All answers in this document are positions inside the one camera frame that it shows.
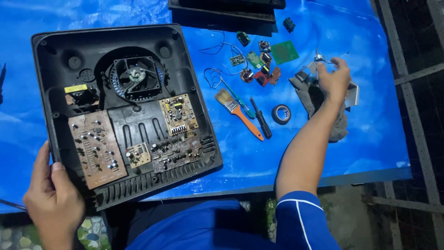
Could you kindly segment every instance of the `blue tarp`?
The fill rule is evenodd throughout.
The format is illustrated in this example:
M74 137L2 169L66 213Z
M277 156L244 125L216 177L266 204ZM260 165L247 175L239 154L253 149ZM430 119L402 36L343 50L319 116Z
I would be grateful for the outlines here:
M234 33L225 32L226 42L235 44L244 54L251 50L258 53L260 40L271 44L291 40L300 55L299 59L279 66L282 74L276 86L261 87L255 81L242 82L238 75L224 76L245 101L253 96L264 112L273 132L271 140L264 142L257 140L239 119L227 113L213 97L218 90L209 89L203 78L205 68L223 68L221 63L231 72L242 69L241 65L231 67L229 46L211 56L198 51L218 45L222 41L221 33L182 28L224 165L216 173L152 198L272 185L286 146L307 120L288 78L313 60L316 48L327 58L350 51L343 58L349 64L353 81L361 88L359 106L347 113L349 135L329 145L322 176L396 168L399 171L395 174L393 171L390 177L381 174L379 180L410 176L384 31L368 1L338 0L334 4L327 0L287 1L285 10L275 11L278 32L272 37L249 35L251 44L245 48ZM282 25L288 16L296 24L291 34ZM4 103L0 104L1 199L21 203L38 149L47 138L30 37L47 31L170 22L171 12L166 0L0 0L3 31L0 64L7 63L2 93ZM274 123L270 115L271 109L281 103L292 111L290 122L284 126ZM1 211L14 210L0 206Z

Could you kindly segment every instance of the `cooling fan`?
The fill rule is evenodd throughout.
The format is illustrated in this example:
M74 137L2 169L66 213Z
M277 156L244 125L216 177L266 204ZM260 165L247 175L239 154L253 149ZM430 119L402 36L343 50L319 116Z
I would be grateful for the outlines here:
M162 92L164 70L150 56L118 59L110 77L117 95L139 102Z

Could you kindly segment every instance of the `screwdriver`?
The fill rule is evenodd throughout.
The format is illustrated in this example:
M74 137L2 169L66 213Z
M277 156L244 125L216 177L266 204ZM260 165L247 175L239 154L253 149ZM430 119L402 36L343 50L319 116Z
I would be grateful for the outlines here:
M262 111L258 110L258 107L256 106L256 103L254 102L253 98L250 97L251 104L253 105L254 111L256 112L256 118L259 121L259 124L261 125L262 132L264 133L265 138L270 139L271 138L271 130L268 127L267 122L265 121L264 116L262 115Z

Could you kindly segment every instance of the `blue sleeve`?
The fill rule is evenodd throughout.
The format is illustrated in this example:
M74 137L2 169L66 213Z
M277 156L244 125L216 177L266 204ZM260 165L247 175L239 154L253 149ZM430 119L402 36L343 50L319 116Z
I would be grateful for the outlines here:
M284 249L338 249L319 199L305 191L284 195L276 206L276 244Z

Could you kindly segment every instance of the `black plastic housing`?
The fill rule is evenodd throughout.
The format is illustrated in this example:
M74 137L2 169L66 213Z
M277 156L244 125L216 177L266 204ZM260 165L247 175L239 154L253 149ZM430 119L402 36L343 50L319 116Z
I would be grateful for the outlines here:
M31 42L53 160L66 166L71 180L95 210L149 192L159 193L222 165L214 129L178 24L47 32L33 35ZM154 88L153 96L128 101L116 94L110 74L116 60L136 57L155 61L164 80L160 88ZM99 105L67 104L64 88L80 84L98 91ZM167 139L159 100L184 93L189 94L198 121L199 128L193 131L202 140L202 159L154 174L152 163L131 169L123 155L128 176L88 190L68 118L106 109L120 150L125 152L132 145Z

